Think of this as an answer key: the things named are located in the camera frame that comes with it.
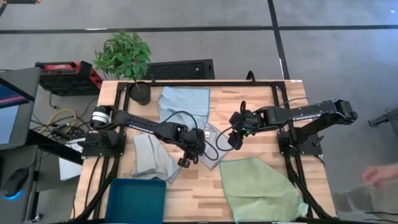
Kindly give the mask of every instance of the gray floor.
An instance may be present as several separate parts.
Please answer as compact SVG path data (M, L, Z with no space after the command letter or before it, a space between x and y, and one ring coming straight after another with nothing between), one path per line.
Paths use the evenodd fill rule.
M280 26L398 23L395 0L274 2ZM261 0L52 0L39 5L10 5L0 18L0 29L270 25L267 1ZM309 102L342 98L349 100L359 114L351 126L334 126L322 132L331 191L339 193L362 186L359 176L366 166L398 161L397 140L391 127L368 126L369 119L398 106L398 30L301 30L283 31L281 35L290 77L304 81ZM94 50L101 49L109 36L0 35L0 68L26 68L39 61L90 62ZM154 62L212 58L217 79L244 78L248 70L253 70L257 79L282 78L273 31L142 33L141 36L148 41ZM54 96L53 103L81 114L92 99ZM43 122L55 111L48 100L49 93L39 88L35 114ZM75 188L76 185L69 184L40 198L39 212L47 214L42 223L69 216ZM61 202L63 207L53 207L48 199L55 197L46 194L63 195L65 199L60 199L65 202ZM364 219L364 215L358 214L339 216Z

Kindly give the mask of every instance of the blue plastic bin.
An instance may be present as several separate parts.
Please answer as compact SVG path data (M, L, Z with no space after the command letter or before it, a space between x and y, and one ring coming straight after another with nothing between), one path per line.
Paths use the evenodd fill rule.
M106 206L106 223L163 223L164 180L114 179Z

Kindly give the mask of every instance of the green cloth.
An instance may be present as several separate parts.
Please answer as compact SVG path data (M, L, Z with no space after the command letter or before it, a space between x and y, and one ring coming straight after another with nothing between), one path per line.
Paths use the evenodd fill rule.
M222 161L221 179L235 222L289 222L307 213L297 189L289 180L253 157Z

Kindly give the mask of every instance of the desk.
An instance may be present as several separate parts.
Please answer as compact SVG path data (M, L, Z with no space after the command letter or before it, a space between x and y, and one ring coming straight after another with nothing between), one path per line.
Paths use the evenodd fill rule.
M220 80L207 80L207 82L222 82ZM242 80L225 80L225 82L243 82ZM118 81L105 81L99 94L98 105L113 105ZM304 86L301 81L285 81L288 99L305 96ZM262 106L273 106L272 89L269 86L208 86L210 88L210 118L209 122L220 131L229 127L228 120L235 111L239 111L240 104L246 101L246 108L255 110ZM151 102L140 106L130 100L128 112L147 119L159 120L157 101L163 87L152 87ZM279 102L283 102L282 93L278 92ZM123 107L125 91L119 109ZM290 103L291 108L307 105L306 100L297 100ZM296 127L303 126L309 121L298 121ZM127 129L127 141L124 155L120 159L118 178L131 178L130 171L135 168L136 154L132 137L142 134L140 131ZM259 133L250 138L245 138L239 151L229 152L224 160L243 159L256 156L269 164L275 170L286 174L284 158L279 154L276 131ZM164 144L166 150L177 160L182 157L183 151L176 146ZM84 209L84 202L88 181L96 157L87 158L83 163L78 189L76 192L76 215ZM309 191L325 209L327 213L335 216L335 209L331 200L330 189L322 163L313 156L302 156L303 169ZM110 159L108 171L113 160ZM93 181L89 192L89 201L98 189L101 165L103 158L95 169ZM104 193L99 217L103 218L108 200L108 190ZM212 171L203 163L192 164L189 169L182 169L175 182L167 185L167 201L165 206L165 222L197 222L197 221L233 221L231 210L228 207L221 186L220 169L217 166Z

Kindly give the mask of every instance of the potted plant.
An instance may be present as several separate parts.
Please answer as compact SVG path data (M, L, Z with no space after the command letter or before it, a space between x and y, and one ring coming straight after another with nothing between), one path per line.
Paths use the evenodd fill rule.
M105 75L111 74L115 78L120 77L134 80L135 85L130 88L130 97L140 105L147 105L150 102L150 88L142 80L150 62L150 49L148 44L133 33L129 35L124 30L119 34L113 34L113 37L104 43L103 52L95 51L96 70L104 71Z

